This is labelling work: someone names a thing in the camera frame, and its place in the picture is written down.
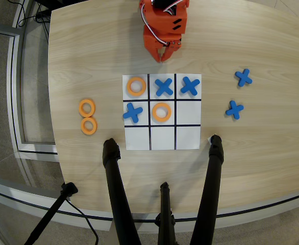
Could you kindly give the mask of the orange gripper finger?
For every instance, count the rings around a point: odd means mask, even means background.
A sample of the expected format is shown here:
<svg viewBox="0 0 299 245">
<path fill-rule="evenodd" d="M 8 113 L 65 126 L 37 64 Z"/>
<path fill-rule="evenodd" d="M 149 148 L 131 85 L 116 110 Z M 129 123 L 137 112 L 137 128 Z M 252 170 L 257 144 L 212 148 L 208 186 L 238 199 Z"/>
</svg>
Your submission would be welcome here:
<svg viewBox="0 0 299 245">
<path fill-rule="evenodd" d="M 168 46 L 165 47 L 165 51 L 161 57 L 161 61 L 168 60 L 174 52 L 178 51 L 182 46 L 181 42 L 170 42 Z"/>
<path fill-rule="evenodd" d="M 164 46 L 162 47 L 151 47 L 149 49 L 150 54 L 156 62 L 162 62 L 162 57 L 164 54 Z"/>
</svg>

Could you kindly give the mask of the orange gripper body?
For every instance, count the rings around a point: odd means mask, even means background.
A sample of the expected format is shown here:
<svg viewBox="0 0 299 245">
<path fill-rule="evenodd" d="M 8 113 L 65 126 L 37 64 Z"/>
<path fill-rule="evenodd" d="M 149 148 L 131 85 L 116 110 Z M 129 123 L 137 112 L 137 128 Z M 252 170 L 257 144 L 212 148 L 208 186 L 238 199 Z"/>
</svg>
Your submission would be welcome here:
<svg viewBox="0 0 299 245">
<path fill-rule="evenodd" d="M 144 26 L 143 32 L 144 44 L 149 51 L 151 47 L 166 47 L 170 42 L 181 42 L 182 38 L 182 25 L 151 25 Z"/>
</svg>

